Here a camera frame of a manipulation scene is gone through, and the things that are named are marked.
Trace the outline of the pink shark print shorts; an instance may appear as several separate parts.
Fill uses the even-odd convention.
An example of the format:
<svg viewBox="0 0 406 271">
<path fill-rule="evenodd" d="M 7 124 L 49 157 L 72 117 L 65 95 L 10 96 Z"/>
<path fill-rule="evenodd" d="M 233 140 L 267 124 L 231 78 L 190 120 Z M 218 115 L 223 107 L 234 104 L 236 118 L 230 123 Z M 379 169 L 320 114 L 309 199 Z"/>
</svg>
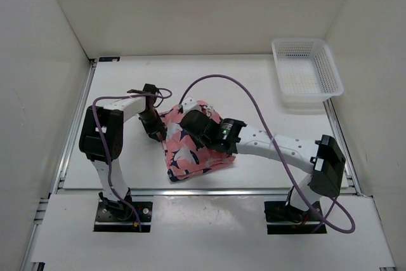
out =
<svg viewBox="0 0 406 271">
<path fill-rule="evenodd" d="M 197 102 L 199 104 L 197 110 L 220 122 L 221 116 L 211 105 L 203 100 L 197 100 Z M 180 126 L 184 114 L 178 112 L 178 105 L 160 114 L 167 129 L 162 148 L 170 181 L 180 182 L 231 166 L 235 160 L 234 156 L 196 146 L 189 134 Z"/>
</svg>

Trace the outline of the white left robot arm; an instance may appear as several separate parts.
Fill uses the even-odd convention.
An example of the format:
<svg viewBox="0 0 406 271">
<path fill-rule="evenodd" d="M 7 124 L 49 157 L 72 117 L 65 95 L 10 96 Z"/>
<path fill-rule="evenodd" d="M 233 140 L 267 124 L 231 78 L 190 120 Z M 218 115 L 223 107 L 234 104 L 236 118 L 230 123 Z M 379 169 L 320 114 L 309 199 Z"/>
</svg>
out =
<svg viewBox="0 0 406 271">
<path fill-rule="evenodd" d="M 86 109 L 79 150 L 95 167 L 103 190 L 100 198 L 111 205 L 118 220 L 127 220 L 133 213 L 128 199 L 129 187 L 124 181 L 119 156 L 124 145 L 124 124 L 137 117 L 147 136 L 157 142 L 166 137 L 166 128 L 155 103 L 171 97 L 172 92 L 145 84 L 121 96 L 100 96 Z"/>
</svg>

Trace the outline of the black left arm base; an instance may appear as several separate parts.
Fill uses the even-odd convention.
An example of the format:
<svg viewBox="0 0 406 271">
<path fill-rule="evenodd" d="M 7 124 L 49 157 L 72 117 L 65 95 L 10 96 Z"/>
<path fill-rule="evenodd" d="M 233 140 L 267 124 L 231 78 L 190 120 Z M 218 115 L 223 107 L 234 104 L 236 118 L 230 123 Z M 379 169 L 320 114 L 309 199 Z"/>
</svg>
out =
<svg viewBox="0 0 406 271">
<path fill-rule="evenodd" d="M 136 223 L 133 210 L 128 206 L 121 206 L 121 209 L 109 207 L 99 200 L 93 225 L 94 232 L 122 232 L 122 233 L 149 233 L 152 224 L 153 202 L 133 201 L 140 219 L 140 225 Z"/>
</svg>

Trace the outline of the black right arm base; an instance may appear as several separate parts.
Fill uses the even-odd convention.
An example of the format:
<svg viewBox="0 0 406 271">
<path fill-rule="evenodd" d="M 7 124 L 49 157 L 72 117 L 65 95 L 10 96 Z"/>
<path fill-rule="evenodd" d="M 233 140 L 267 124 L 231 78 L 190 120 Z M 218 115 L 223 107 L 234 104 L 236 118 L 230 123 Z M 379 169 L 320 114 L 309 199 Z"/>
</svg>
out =
<svg viewBox="0 0 406 271">
<path fill-rule="evenodd" d="M 265 201 L 264 213 L 268 235 L 326 234 L 327 229 L 311 209 L 302 211 L 284 201 Z"/>
</svg>

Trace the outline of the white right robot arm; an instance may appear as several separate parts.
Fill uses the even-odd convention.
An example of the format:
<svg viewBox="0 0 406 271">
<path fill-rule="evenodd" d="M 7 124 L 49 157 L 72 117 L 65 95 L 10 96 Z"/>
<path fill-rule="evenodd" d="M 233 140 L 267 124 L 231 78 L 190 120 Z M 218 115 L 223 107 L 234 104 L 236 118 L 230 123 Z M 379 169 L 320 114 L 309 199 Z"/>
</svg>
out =
<svg viewBox="0 0 406 271">
<path fill-rule="evenodd" d="M 299 220 L 321 197 L 337 198 L 346 163 L 335 138 L 322 135 L 320 140 L 300 140 L 266 132 L 236 119 L 219 122 L 198 110 L 189 111 L 180 126 L 193 141 L 210 150 L 226 154 L 244 154 L 280 161 L 300 169 L 306 176 L 289 192 L 285 213 Z"/>
</svg>

